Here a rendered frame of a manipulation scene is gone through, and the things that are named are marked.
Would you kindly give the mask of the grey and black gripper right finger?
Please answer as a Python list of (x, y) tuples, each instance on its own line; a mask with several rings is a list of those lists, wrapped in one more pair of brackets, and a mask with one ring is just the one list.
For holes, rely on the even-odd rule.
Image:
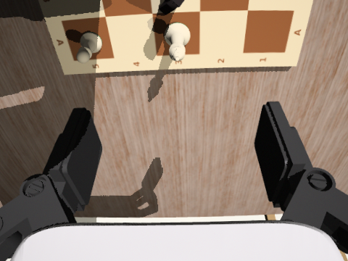
[(262, 106), (254, 147), (268, 200), (284, 211), (280, 220), (316, 227), (348, 254), (348, 195), (328, 171), (312, 166), (279, 101)]

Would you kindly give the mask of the wooden chessboard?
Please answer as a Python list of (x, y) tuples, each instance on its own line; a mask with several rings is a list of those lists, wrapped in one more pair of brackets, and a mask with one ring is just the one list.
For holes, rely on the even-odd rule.
[[(164, 15), (165, 0), (38, 0), (65, 75), (212, 67), (297, 66), (313, 0), (185, 0)], [(190, 31), (185, 57), (173, 61), (166, 28)], [(76, 54), (84, 33), (101, 49)]]

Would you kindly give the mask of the white bishop chess piece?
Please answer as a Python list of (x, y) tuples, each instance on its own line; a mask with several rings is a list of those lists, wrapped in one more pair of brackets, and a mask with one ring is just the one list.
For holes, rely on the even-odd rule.
[(181, 61), (185, 57), (185, 45), (189, 42), (190, 31), (186, 25), (174, 22), (165, 30), (165, 40), (169, 48), (169, 55), (173, 61)]

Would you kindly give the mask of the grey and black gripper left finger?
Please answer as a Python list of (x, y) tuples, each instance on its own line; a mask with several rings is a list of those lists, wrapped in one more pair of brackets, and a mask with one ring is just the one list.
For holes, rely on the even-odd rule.
[(73, 215), (89, 203), (101, 155), (90, 111), (74, 108), (43, 173), (27, 178), (20, 195), (0, 208), (0, 261), (35, 231), (77, 223)]

